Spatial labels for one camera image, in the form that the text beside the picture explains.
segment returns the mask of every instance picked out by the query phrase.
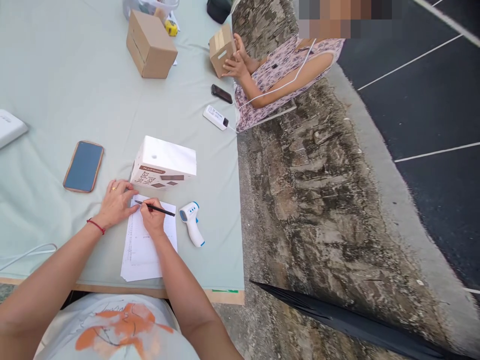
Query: phone case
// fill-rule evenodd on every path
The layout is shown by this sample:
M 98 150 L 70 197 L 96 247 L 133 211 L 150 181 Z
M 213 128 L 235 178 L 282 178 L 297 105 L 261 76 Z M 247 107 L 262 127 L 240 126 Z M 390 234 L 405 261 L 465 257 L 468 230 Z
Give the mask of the phone case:
M 225 93 L 228 95 L 228 97 L 224 97 L 222 94 L 218 93 L 218 92 L 217 92 L 217 88 L 218 88 L 220 91 L 225 92 Z M 211 94 L 212 94 L 213 96 L 216 96 L 217 98 L 222 99 L 223 101 L 225 101 L 225 102 L 227 102 L 227 103 L 229 103 L 229 104 L 233 104 L 233 103 L 234 103 L 234 102 L 232 101 L 232 95 L 230 95 L 228 92 L 226 92 L 226 91 L 223 90 L 222 88 L 216 86 L 215 84 L 212 84 L 212 86 L 211 86 Z
M 72 167 L 72 163 L 74 162 L 75 154 L 77 153 L 77 149 L 78 149 L 80 143 L 88 143 L 88 144 L 93 144 L 93 145 L 101 147 L 100 160 L 98 161 L 98 166 L 96 167 L 96 170 L 95 170 L 95 178 L 93 179 L 93 184 L 91 185 L 91 189 L 89 191 L 78 190 L 78 189 L 74 189 L 74 188 L 70 188 L 70 187 L 65 186 L 65 182 L 67 181 L 67 177 L 69 176 L 70 168 Z M 75 146 L 75 150 L 73 151 L 73 155 L 72 155 L 71 160 L 70 160 L 70 165 L 68 165 L 68 169 L 66 171 L 65 178 L 63 178 L 63 187 L 67 190 L 70 190 L 70 191 L 73 191 L 73 192 L 76 192 L 76 193 L 91 193 L 92 190 L 95 187 L 95 184 L 97 183 L 97 176 L 99 174 L 100 164 L 102 163 L 103 158 L 104 158 L 104 147 L 102 145 L 97 144 L 95 142 L 86 141 L 86 140 L 80 140 L 79 142 L 77 142 L 76 146 Z

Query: orange print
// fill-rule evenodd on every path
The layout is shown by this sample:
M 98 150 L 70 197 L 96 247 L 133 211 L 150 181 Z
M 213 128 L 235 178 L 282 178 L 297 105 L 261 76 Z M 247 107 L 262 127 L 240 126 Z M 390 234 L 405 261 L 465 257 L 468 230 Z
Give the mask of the orange print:
M 174 333 L 171 327 L 156 324 L 155 316 L 143 304 L 128 303 L 123 311 L 102 311 L 96 316 L 104 318 L 105 324 L 85 330 L 76 341 L 75 349 L 92 349 L 104 359 L 130 345 L 135 346 L 142 360 L 153 359 L 160 350 L 159 329 Z

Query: woman's left hand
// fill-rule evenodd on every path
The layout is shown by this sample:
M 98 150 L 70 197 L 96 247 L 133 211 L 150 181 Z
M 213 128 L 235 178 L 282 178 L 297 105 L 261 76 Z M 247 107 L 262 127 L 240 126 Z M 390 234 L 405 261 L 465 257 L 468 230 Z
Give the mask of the woman's left hand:
M 235 61 L 227 59 L 225 60 L 225 64 L 223 64 L 223 68 L 228 70 L 227 73 L 222 74 L 222 77 L 233 77 L 240 79 L 244 76 L 250 76 L 250 73 L 245 65 L 244 60 L 240 56 L 240 52 L 236 51 L 233 54 Z
M 137 211 L 140 205 L 130 207 L 130 200 L 139 192 L 127 180 L 112 180 L 101 202 L 100 212 L 93 221 L 104 229 L 109 229 Z

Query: sleeveless top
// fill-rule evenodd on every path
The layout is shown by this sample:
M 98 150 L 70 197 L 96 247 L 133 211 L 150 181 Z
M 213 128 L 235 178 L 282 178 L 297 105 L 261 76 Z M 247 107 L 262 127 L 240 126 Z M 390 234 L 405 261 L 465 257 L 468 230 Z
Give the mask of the sleeveless top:
M 300 44 L 302 39 L 298 35 L 292 36 L 282 45 L 277 47 L 273 52 L 268 54 L 267 60 L 262 64 L 252 75 L 252 79 L 255 81 L 258 89 L 262 93 L 266 93 L 270 90 L 279 80 L 284 78 L 287 74 L 291 73 L 298 67 L 302 65 L 307 55 L 306 51 L 310 46 L 302 47 L 299 50 L 295 51 L 297 46 Z M 255 109 L 252 106 L 252 103 L 245 105 L 240 108 L 243 104 L 247 103 L 249 100 L 245 95 L 244 90 L 239 85 L 235 89 L 235 101 L 240 111 L 240 120 L 236 125 L 236 130 L 242 132 L 254 126 L 263 120 L 268 114 L 275 111 L 290 99 L 295 98 L 299 94 L 303 93 L 309 87 L 311 87 L 315 82 L 320 80 L 327 71 L 332 67 L 332 65 L 337 61 L 342 51 L 345 39 L 325 39 L 320 42 L 317 42 L 311 48 L 311 52 L 308 55 L 308 61 L 311 59 L 325 53 L 333 54 L 333 60 L 331 64 L 320 73 L 315 79 L 310 81 L 304 87 L 278 99 L 271 104 L 264 106 L 259 109 Z

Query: smartphone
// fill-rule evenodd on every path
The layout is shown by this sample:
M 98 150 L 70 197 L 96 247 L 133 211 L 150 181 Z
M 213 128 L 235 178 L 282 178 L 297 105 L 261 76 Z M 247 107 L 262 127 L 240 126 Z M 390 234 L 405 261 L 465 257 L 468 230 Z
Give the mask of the smartphone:
M 212 84 L 211 86 L 211 94 L 222 100 L 225 100 L 229 104 L 233 104 L 232 96 L 228 92 L 226 92 L 225 90 L 222 90 L 215 84 Z
M 63 179 L 63 187 L 79 193 L 91 192 L 97 181 L 103 155 L 102 146 L 90 141 L 79 141 Z

